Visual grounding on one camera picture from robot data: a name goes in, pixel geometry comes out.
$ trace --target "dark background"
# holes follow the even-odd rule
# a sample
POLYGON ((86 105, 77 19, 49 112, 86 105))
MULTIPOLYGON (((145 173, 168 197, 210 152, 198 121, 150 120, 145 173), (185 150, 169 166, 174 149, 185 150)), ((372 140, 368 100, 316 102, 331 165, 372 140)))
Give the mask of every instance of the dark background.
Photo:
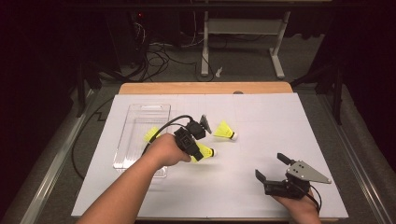
MULTIPOLYGON (((390 1, 375 3, 383 7, 292 12, 286 36, 326 34, 312 70, 341 59, 344 81, 356 107, 396 170, 395 6, 390 1)), ((127 13, 74 13, 64 11, 56 1, 45 0, 0 4, 0 158, 6 186, 0 195, 2 217, 69 112, 73 104, 69 94, 76 86, 80 63, 88 59, 119 70, 126 61, 134 62, 138 52, 133 41, 122 42, 125 36, 134 36, 127 13)), ((268 12, 265 15, 279 13, 268 12)), ((261 18, 262 14, 249 13, 249 17, 261 18)), ((244 12, 217 15, 246 17, 244 12)), ((203 13, 197 13, 198 21, 202 17, 203 13)), ((192 20, 190 13, 148 12, 142 22, 177 45, 180 31, 192 35, 192 20)))

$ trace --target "floor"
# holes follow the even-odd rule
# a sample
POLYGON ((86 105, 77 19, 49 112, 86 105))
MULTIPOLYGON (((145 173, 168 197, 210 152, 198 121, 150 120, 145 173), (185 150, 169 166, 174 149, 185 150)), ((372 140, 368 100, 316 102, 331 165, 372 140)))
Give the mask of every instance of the floor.
MULTIPOLYGON (((293 81, 307 73, 322 39, 323 36, 305 40, 299 35, 284 39, 279 52, 286 75, 284 81, 293 81)), ((209 42, 209 64, 213 74, 208 77, 199 74, 202 48, 199 45, 178 49, 153 45, 148 73, 154 75, 162 71, 164 62, 167 67, 147 81, 279 81, 268 54, 268 48, 275 43, 273 36, 211 36, 209 42)), ((186 45, 190 43, 194 42, 186 40, 186 45)), ((124 67, 122 71, 126 74, 130 70, 133 68, 124 67)), ((102 77, 104 87, 90 93, 84 115, 76 118, 78 108, 74 106, 54 134, 2 223, 76 221, 70 217, 82 185, 76 170, 82 176, 86 174, 106 123, 111 99, 120 88, 120 83, 110 80, 106 74, 102 77), (53 179, 45 185, 43 179, 49 173, 53 179), (46 192, 38 191, 40 186, 46 192)), ((349 213, 349 218, 338 223, 392 223, 396 220, 391 213, 396 211, 396 176, 368 133, 347 87, 343 88, 342 125, 337 125, 332 118, 331 95, 316 95, 314 87, 314 84, 303 84, 293 90, 300 96, 349 213)))

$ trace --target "shuttlecock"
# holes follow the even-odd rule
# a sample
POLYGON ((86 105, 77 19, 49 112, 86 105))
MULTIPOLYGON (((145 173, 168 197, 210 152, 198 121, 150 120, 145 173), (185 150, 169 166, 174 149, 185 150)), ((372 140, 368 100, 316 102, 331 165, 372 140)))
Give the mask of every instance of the shuttlecock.
POLYGON ((157 127, 152 127, 150 130, 148 130, 148 132, 146 132, 145 134, 145 141, 149 142, 149 140, 151 140, 152 136, 154 136, 154 134, 156 132, 158 132, 159 129, 157 127))
POLYGON ((236 138, 238 137, 238 134, 235 133, 224 120, 220 123, 219 127, 216 129, 213 135, 217 137, 226 137, 233 140, 236 140, 236 138))
MULTIPOLYGON (((201 152, 201 154, 204 156, 203 159, 209 158, 209 157, 214 157, 216 156, 218 153, 216 152, 215 149, 210 148, 210 147, 206 147, 205 145, 195 142, 195 144, 198 146, 199 151, 201 152)), ((191 156, 191 161, 192 162, 197 162, 197 160, 191 156)))

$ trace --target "table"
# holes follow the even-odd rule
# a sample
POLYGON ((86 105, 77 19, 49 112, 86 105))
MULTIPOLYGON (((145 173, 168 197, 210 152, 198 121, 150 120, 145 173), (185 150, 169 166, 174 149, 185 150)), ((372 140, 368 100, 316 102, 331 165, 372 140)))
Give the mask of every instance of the table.
MULTIPOLYGON (((297 2, 330 2, 332 0, 298 0, 297 2)), ((222 0, 220 2, 234 2, 234 0, 222 0)), ((285 2, 285 0, 247 0, 243 2, 285 2)), ((271 60, 273 62, 276 76, 280 79, 285 78, 282 65, 278 57, 283 35, 285 34, 290 17, 290 11, 285 11, 283 18, 277 20, 242 20, 242 19, 209 19, 206 11, 204 17, 204 47, 202 53, 201 75, 209 74, 209 34, 245 34, 245 35, 276 35, 276 43, 273 48, 269 48, 271 60)))
MULTIPOLYGON (((197 119, 207 112, 212 127, 226 119, 239 137, 235 142, 213 136, 200 140, 219 155, 197 163, 179 163, 168 167, 168 177, 154 178, 139 219, 286 220, 287 211, 264 195, 254 176, 254 170, 259 169, 269 180, 285 178, 287 166, 276 159, 276 151, 292 159, 304 158, 332 180, 298 95, 288 83, 129 83, 120 88, 113 102, 72 216, 82 215, 118 177, 111 166, 128 106, 158 101, 197 119)), ((312 184, 326 204, 323 220, 347 217, 335 183, 312 184)))

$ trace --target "black cable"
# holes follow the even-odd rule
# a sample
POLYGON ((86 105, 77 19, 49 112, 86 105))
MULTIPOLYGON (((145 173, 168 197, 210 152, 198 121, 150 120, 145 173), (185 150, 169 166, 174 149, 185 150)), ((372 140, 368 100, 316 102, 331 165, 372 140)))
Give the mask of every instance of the black cable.
POLYGON ((318 204, 318 201, 312 197, 309 192, 305 192, 302 188, 300 188, 298 185, 294 184, 293 182, 290 181, 290 184, 293 185, 295 188, 297 188, 297 190, 299 190, 301 193, 303 193, 306 197, 308 197, 312 202, 314 202, 316 208, 317 208, 317 212, 319 214, 320 212, 320 207, 321 205, 318 204))
POLYGON ((177 126, 186 128, 186 125, 182 125, 182 124, 179 124, 179 123, 171 123, 169 126, 171 126, 171 125, 177 125, 177 126))
POLYGON ((151 81, 153 81, 151 78, 152 78, 152 77, 155 77, 155 76, 159 75, 160 73, 162 73, 163 71, 165 71, 166 68, 167 68, 168 65, 169 65, 169 63, 168 63, 169 60, 166 59, 166 58, 164 58, 163 56, 161 56, 160 53, 158 53, 158 52, 151 52, 151 53, 157 55, 157 57, 150 58, 150 59, 148 60, 148 62, 149 62, 149 64, 150 64, 151 66, 158 67, 158 69, 157 69, 157 71, 154 72, 153 74, 149 74, 149 73, 148 73, 148 77, 144 78, 143 81, 146 81, 147 79, 150 79, 151 81), (157 59, 157 58, 161 59, 161 60, 163 61, 163 63, 162 63, 162 64, 159 64, 159 65, 154 65, 154 64, 150 63, 151 60, 157 59))
POLYGON ((321 209, 321 206, 322 206, 322 200, 321 200, 321 196, 320 196, 320 194, 319 194, 319 191, 318 191, 317 189, 315 189, 315 187, 312 186, 312 185, 311 185, 311 188, 314 189, 314 190, 317 192, 317 195, 318 195, 318 197, 319 197, 319 210, 320 210, 320 209, 321 209))
POLYGON ((120 76, 123 76, 125 78, 120 78, 118 76, 115 77, 114 75, 112 76, 111 74, 108 73, 108 70, 107 70, 107 72, 105 71, 105 73, 107 73, 110 77, 105 77, 105 76, 103 76, 101 74, 99 74, 99 77, 102 80, 106 80, 106 81, 121 81, 121 82, 135 82, 136 81, 136 82, 138 82, 138 81, 140 81, 141 78, 139 78, 138 80, 132 80, 130 78, 135 77, 135 76, 137 76, 139 74, 142 74, 142 72, 144 74, 144 71, 145 71, 147 66, 148 66, 147 61, 143 60, 142 63, 140 63, 137 66, 137 68, 134 71, 132 71, 130 74, 124 76, 124 75, 118 73, 120 76))
POLYGON ((227 39, 227 37, 225 35, 210 35, 210 36, 223 39, 225 43, 224 43, 224 46, 221 46, 221 47, 213 47, 213 46, 209 46, 209 44, 207 44, 208 48, 210 48, 210 49, 226 49, 227 48, 228 39, 227 39))
POLYGON ((175 59, 173 59, 173 58, 171 58, 171 56, 169 56, 169 54, 167 54, 166 53, 166 50, 165 49, 163 49, 163 53, 166 55, 166 57, 168 57, 168 59, 170 60, 170 61, 172 61, 172 62, 175 62, 175 63, 180 63, 180 64, 185 64, 185 65, 194 65, 194 76, 196 77, 196 74, 197 74, 197 63, 183 63, 183 62, 180 62, 180 61, 178 61, 178 60, 175 60, 175 59))
POLYGON ((89 64, 93 67, 96 67, 98 70, 105 72, 106 74, 110 75, 111 77, 114 77, 116 80, 120 81, 121 83, 126 83, 126 82, 141 82, 140 80, 131 80, 128 77, 125 77, 117 72, 112 71, 111 69, 108 69, 104 66, 102 66, 99 63, 96 62, 89 62, 89 64))
POLYGON ((259 35, 259 36, 255 37, 255 38, 252 38, 252 39, 239 38, 239 37, 236 37, 236 36, 237 35, 231 35, 231 36, 227 36, 226 38, 229 38, 231 40, 241 41, 241 42, 253 42, 253 41, 257 41, 257 40, 261 39, 262 37, 266 37, 267 35, 259 35))
POLYGON ((73 169, 75 170, 76 174, 78 175, 78 177, 80 177, 82 180, 84 180, 85 176, 82 175, 77 166, 76 166, 76 161, 75 161, 75 148, 76 148, 76 142, 79 139, 79 137, 81 136, 82 131, 85 129, 85 127, 87 126, 87 124, 89 123, 89 121, 91 120, 91 118, 94 115, 99 115, 99 118, 97 121, 106 121, 105 119, 101 119, 102 117, 102 112, 98 112, 105 104, 107 104, 108 102, 110 102, 111 100, 113 100, 114 97, 111 97, 110 99, 106 100, 104 103, 102 103, 95 111, 93 111, 93 113, 88 117, 87 121, 85 121, 84 125, 79 129, 78 131, 78 135, 76 136, 76 139, 73 143, 72 146, 72 152, 71 152, 71 159, 72 159, 72 163, 73 163, 73 169))
MULTIPOLYGON (((210 73, 212 74, 212 78, 210 78, 208 81, 206 81, 206 82, 210 82, 210 81, 212 81, 212 80, 215 78, 215 73, 213 72, 212 66, 210 66, 210 63, 205 59, 204 55, 202 55, 202 59, 204 59, 204 61, 207 63, 207 66, 209 66, 209 71, 210 71, 210 73)), ((195 77, 196 77, 197 80, 200 81, 200 82, 204 81, 204 80, 200 80, 200 79, 198 78, 198 76, 196 76, 196 75, 195 75, 195 77)))
POLYGON ((148 60, 148 64, 153 66, 153 67, 162 67, 164 64, 169 63, 169 59, 163 57, 159 52, 153 52, 153 51, 149 51, 149 53, 155 54, 157 55, 156 57, 152 57, 148 60), (162 63, 160 64, 155 64, 152 63, 151 61, 156 60, 156 59, 160 59, 162 61, 162 63))
POLYGON ((150 44, 150 46, 152 48, 153 47, 160 47, 160 49, 155 50, 155 52, 160 52, 160 51, 163 51, 163 49, 165 49, 165 44, 163 42, 161 44, 160 43, 150 44))
POLYGON ((148 150, 149 145, 150 145, 152 142, 154 142, 154 140, 157 138, 158 134, 159 134, 160 132, 162 132, 163 129, 165 129, 165 128, 169 127, 170 125, 172 125, 172 123, 175 122, 175 121, 178 120, 178 119, 189 119, 190 121, 193 121, 193 118, 192 118, 191 116, 189 116, 189 115, 180 115, 180 116, 178 116, 178 117, 176 117, 176 118, 174 118, 174 119, 171 119, 171 120, 169 120, 168 122, 166 122, 166 123, 165 123, 154 135, 151 136, 151 139, 150 139, 150 140, 148 141, 148 143, 146 144, 145 149, 143 149, 142 156, 143 156, 143 155, 146 153, 146 151, 148 150))
POLYGON ((145 75, 149 70, 149 60, 147 54, 143 57, 143 60, 145 62, 145 67, 140 75, 140 78, 137 81, 133 81, 133 82, 144 82, 145 80, 145 75))
POLYGON ((186 35, 186 34, 183 34, 183 35, 186 36, 189 39, 189 43, 184 43, 183 42, 183 44, 181 44, 182 48, 190 48, 190 47, 198 46, 204 40, 204 35, 200 35, 200 34, 196 34, 196 33, 195 33, 195 37, 190 36, 190 35, 186 35))

